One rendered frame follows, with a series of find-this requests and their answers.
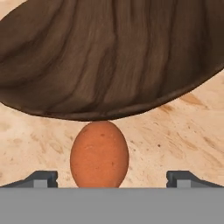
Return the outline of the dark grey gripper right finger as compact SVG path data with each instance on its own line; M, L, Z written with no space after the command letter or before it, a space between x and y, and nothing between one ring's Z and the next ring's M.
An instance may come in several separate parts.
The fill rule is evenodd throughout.
M197 178L190 171L168 171L166 178L166 186L172 188L220 187L215 183Z

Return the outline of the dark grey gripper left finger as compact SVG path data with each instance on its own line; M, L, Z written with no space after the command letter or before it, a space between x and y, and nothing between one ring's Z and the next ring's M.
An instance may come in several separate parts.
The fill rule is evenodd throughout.
M57 179L57 171L35 171L25 179L3 185L3 188L57 188Z

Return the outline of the dark brown wooden bowl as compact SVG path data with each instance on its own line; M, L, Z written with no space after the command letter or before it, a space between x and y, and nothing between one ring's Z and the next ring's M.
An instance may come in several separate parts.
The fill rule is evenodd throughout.
M224 69L224 0L26 0L0 20L0 102L71 121L138 115Z

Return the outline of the brown egg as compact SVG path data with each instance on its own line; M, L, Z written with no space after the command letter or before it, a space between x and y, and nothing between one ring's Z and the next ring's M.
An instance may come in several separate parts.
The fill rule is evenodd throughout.
M78 187L119 187L129 161L123 133L112 122L91 122L73 142L70 168Z

